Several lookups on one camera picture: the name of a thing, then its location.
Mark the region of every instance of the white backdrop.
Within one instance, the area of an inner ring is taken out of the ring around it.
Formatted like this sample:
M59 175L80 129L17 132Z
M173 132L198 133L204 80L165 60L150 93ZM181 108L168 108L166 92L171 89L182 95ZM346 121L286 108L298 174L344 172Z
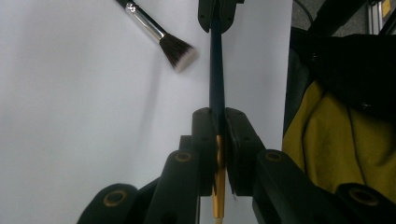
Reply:
M199 58L176 74L113 0L0 0L0 223L76 223L102 188L158 177L208 106L198 0L136 1ZM246 0L223 35L226 106L281 148L291 0ZM201 223L212 223L202 200ZM257 223L227 195L224 223Z

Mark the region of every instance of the yellow fabric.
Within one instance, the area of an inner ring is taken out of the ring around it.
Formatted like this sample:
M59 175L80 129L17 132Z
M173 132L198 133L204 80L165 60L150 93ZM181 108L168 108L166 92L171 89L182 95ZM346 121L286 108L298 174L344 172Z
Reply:
M359 183L396 203L396 129L339 102L315 81L283 139L312 182L330 192Z

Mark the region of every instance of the silver ferrule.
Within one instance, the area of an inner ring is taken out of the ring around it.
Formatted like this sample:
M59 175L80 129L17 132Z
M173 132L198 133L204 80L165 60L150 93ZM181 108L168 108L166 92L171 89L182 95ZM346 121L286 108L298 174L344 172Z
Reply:
M136 18L139 23L142 24L144 30L148 31L149 35L152 36L157 43L160 43L160 40L167 34L166 31L135 2L127 3L125 10L128 15Z

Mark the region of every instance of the gold metal tube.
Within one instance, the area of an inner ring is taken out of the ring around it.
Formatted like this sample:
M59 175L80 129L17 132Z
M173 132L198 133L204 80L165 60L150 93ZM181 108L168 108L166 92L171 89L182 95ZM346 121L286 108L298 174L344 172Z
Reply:
M224 137L217 136L218 142L218 170L215 173L216 187L213 188L213 216L216 224L222 223L224 218L224 200L225 200L225 175L226 175L226 160L225 160L225 146Z

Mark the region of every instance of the makeup brush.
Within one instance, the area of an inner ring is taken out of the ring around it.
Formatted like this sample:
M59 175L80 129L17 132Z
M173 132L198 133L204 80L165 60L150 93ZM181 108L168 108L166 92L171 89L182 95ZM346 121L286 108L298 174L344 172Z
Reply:
M197 56L197 50L190 44L168 34L140 6L131 0L117 0L125 11L148 31L149 35L160 44L163 52L177 72L186 68Z

